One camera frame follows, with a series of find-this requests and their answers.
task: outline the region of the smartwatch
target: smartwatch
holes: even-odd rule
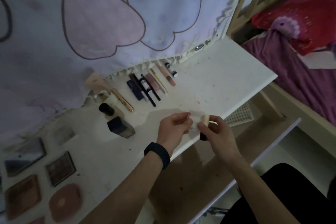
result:
[[[153,151],[159,155],[159,157],[162,159],[162,170],[165,170],[170,163],[170,156],[165,147],[163,147],[161,144],[151,142],[143,151],[143,155],[145,156],[149,151]]]

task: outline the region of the person's left hand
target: person's left hand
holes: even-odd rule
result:
[[[188,133],[193,120],[187,118],[189,112],[172,114],[160,122],[157,143],[161,144],[168,151],[170,157],[175,148],[180,144],[182,136]]]

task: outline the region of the drawer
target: drawer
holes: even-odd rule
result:
[[[277,145],[299,122],[279,113],[263,92],[252,98],[260,117],[236,137],[240,153],[252,166]],[[214,156],[206,163],[196,147],[199,141],[174,159],[156,180],[149,200],[155,219],[162,224],[195,222],[236,181],[225,165]]]

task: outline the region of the purple bedsheet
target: purple bedsheet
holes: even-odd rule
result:
[[[336,126],[336,69],[308,69],[275,30],[242,47],[278,75],[281,88]]]

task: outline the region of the white basket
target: white basket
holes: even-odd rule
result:
[[[234,111],[232,114],[230,114],[225,119],[225,122],[230,127],[233,127],[253,120],[254,117],[252,115],[250,106],[248,103],[245,103],[241,107],[239,107],[236,111]]]

